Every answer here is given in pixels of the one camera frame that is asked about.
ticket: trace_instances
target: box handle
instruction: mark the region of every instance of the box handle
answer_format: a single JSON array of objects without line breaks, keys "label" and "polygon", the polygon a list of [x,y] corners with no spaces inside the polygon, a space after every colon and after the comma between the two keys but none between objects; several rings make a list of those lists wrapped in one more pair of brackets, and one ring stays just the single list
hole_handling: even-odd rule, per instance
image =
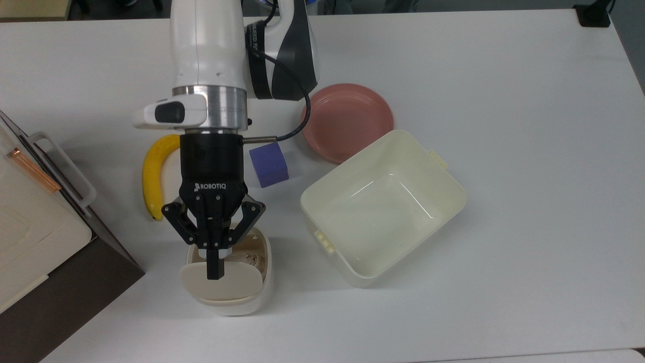
[{"label": "box handle", "polygon": [[80,206],[80,208],[84,210],[85,214],[88,214],[85,208],[88,207],[96,199],[96,189],[94,189],[94,186],[90,184],[87,178],[85,178],[85,175],[81,173],[79,168],[76,165],[74,165],[73,161],[69,158],[69,156],[65,154],[65,151],[63,151],[61,147],[49,137],[48,134],[42,131],[39,131],[29,136],[27,138],[27,141],[29,141],[29,143],[35,146],[38,141],[43,139],[46,139],[52,144],[52,146],[54,147],[54,151],[56,151],[56,153],[61,157],[61,159],[63,159],[63,161],[67,163],[69,168],[71,168],[77,174],[79,179],[85,184],[87,195],[83,199],[79,200],[76,197],[75,193],[73,192],[70,192],[69,195],[76,202],[76,204],[78,204],[78,206]]},{"label": "box handle", "polygon": [[332,241],[329,241],[329,238],[321,230],[316,231],[313,235],[316,236],[316,239],[327,250],[328,254],[336,252],[336,247],[333,246]]},{"label": "box handle", "polygon": [[446,162],[445,162],[445,161],[443,161],[443,160],[439,157],[439,155],[437,155],[437,153],[436,153],[436,152],[434,152],[434,151],[430,150],[430,151],[428,151],[428,154],[430,154],[430,156],[432,156],[432,158],[433,158],[433,159],[434,159],[434,160],[439,164],[439,166],[441,166],[443,169],[447,169],[447,168],[448,168],[448,164],[446,164]]}]

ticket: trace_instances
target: pink plate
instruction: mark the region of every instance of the pink plate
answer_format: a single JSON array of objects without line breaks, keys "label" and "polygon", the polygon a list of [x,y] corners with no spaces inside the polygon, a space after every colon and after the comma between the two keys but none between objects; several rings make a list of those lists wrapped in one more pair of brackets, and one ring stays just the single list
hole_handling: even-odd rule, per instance
[{"label": "pink plate", "polygon": [[323,158],[340,164],[394,129],[385,100],[350,83],[325,87],[312,97],[304,138]]}]

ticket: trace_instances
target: purple cube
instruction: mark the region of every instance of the purple cube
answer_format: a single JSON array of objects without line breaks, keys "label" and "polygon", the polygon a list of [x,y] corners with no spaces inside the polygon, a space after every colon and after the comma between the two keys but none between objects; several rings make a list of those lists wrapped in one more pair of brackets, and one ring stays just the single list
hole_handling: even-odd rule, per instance
[{"label": "purple cube", "polygon": [[258,147],[249,151],[251,162],[260,186],[266,188],[269,185],[283,182],[289,178],[286,161],[278,143]]}]

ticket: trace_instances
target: small white container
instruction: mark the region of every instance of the small white container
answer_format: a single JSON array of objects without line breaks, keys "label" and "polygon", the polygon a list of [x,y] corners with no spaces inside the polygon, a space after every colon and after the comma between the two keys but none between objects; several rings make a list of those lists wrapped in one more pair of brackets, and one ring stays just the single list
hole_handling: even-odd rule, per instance
[{"label": "small white container", "polygon": [[[242,260],[260,258],[252,265]],[[195,245],[188,248],[186,265],[179,270],[181,283],[198,302],[215,312],[246,315],[258,310],[270,295],[272,257],[269,239],[257,228],[233,245],[233,253],[224,259],[224,276],[219,280],[206,278],[206,260],[199,256]]]},{"label": "small white container", "polygon": [[307,188],[307,228],[355,287],[367,287],[466,205],[466,192],[409,133],[394,130]]}]

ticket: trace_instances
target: black cable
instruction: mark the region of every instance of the black cable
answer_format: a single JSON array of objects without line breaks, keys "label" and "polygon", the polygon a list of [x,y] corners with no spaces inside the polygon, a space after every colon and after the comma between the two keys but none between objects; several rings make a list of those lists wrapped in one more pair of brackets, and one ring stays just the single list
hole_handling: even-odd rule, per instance
[{"label": "black cable", "polygon": [[271,14],[269,14],[269,17],[267,17],[266,20],[264,21],[265,26],[271,21],[271,19],[273,19],[273,16],[275,15],[275,11],[277,9],[278,9],[278,1],[273,0],[273,2],[271,3]]},{"label": "black cable", "polygon": [[260,52],[256,49],[253,49],[252,47],[246,47],[246,49],[249,51],[249,53],[253,54],[256,57],[261,57],[266,59],[267,61],[273,63],[274,65],[280,67],[283,71],[285,71],[292,79],[293,81],[298,85],[298,88],[303,92],[304,96],[304,103],[306,105],[306,111],[304,113],[304,118],[303,121],[300,123],[298,127],[296,127],[293,131],[289,132],[288,134],[282,135],[282,136],[277,136],[275,138],[276,141],[282,141],[282,140],[287,140],[288,138],[291,138],[295,135],[298,134],[298,132],[302,131],[304,127],[307,125],[307,122],[309,122],[309,116],[312,114],[312,101],[309,99],[309,92],[307,92],[306,89],[304,89],[303,83],[300,82],[300,78],[293,73],[289,67],[284,65],[284,63],[280,62],[279,60],[267,56],[264,52]]}]

